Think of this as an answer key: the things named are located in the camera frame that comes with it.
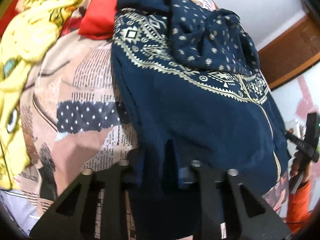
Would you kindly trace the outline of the orange sleeve right forearm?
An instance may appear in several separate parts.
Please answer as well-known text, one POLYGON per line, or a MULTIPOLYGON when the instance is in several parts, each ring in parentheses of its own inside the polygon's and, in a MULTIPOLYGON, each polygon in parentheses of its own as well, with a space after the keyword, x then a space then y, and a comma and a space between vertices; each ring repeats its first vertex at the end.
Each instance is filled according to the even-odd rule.
POLYGON ((309 220, 310 181, 306 181, 295 194, 289 194, 286 224, 292 233, 298 232, 309 220))

